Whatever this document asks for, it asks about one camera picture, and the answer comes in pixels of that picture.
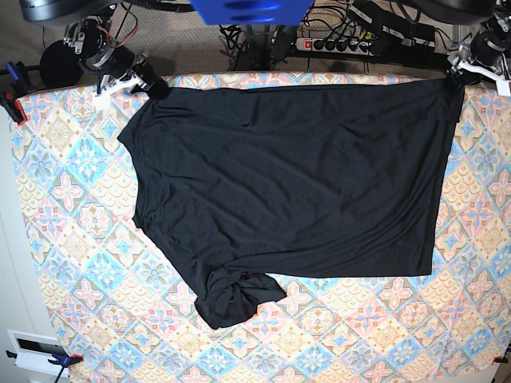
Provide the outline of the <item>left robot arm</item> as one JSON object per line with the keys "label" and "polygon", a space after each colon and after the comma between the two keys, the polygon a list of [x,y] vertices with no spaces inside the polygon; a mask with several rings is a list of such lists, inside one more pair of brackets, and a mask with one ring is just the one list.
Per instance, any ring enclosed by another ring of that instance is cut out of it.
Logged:
{"label": "left robot arm", "polygon": [[448,78],[457,87],[473,85],[486,78],[493,81],[497,94],[510,96],[510,2],[509,1],[397,1],[417,14],[458,27],[479,25],[469,42],[454,43],[447,60]]}

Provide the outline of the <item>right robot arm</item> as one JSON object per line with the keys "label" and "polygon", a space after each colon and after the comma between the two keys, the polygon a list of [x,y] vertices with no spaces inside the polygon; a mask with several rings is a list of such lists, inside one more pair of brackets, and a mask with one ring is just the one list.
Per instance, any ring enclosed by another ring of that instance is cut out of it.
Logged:
{"label": "right robot arm", "polygon": [[170,88],[156,75],[145,53],[136,54],[125,39],[111,32],[111,17],[120,1],[20,1],[22,15],[40,26],[65,26],[63,44],[77,57],[87,73],[98,76],[96,98],[106,98],[128,89],[165,99]]}

